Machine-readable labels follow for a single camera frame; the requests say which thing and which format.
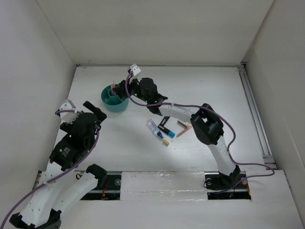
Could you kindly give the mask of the pink highlighter clear cap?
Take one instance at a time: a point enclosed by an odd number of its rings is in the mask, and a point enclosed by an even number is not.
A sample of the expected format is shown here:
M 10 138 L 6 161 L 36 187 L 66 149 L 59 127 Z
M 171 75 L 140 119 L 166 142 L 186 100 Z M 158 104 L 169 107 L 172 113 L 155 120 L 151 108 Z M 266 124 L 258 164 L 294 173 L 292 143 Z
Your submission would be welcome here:
M 113 88 L 111 87 L 110 90 L 109 90 L 109 95 L 110 96 L 115 96 L 115 92 L 113 90 Z

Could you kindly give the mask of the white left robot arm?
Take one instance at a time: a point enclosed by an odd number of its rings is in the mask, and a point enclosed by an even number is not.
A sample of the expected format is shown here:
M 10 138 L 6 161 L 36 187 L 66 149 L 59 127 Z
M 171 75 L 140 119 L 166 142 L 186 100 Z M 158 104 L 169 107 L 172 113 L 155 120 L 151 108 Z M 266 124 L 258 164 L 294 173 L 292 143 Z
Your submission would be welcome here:
M 19 213 L 10 211 L 6 219 L 18 229 L 58 229 L 64 213 L 92 189 L 106 185 L 107 171 L 97 164 L 88 166 L 77 182 L 64 194 L 61 190 L 75 169 L 95 148 L 101 123 L 107 115 L 100 108 L 86 101 L 88 112 L 78 111 L 66 100 L 55 112 L 62 120 L 60 129 L 66 134 L 53 148 L 41 184 L 24 196 L 27 206 Z

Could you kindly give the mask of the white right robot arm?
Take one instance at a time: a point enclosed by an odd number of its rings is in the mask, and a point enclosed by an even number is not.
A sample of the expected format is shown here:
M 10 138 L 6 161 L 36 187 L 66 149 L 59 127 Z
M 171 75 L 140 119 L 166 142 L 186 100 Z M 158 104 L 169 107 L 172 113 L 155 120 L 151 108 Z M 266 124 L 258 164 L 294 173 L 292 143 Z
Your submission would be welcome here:
M 131 99 L 134 96 L 142 100 L 142 106 L 153 114 L 173 117 L 191 124 L 197 139 L 208 146 L 218 167 L 218 174 L 206 178 L 208 189 L 223 193 L 241 182 L 241 170 L 231 157 L 224 139 L 223 121 L 209 104 L 197 106 L 170 103 L 168 97 L 158 92 L 151 78 L 127 78 L 113 87 L 113 91 L 121 99 Z

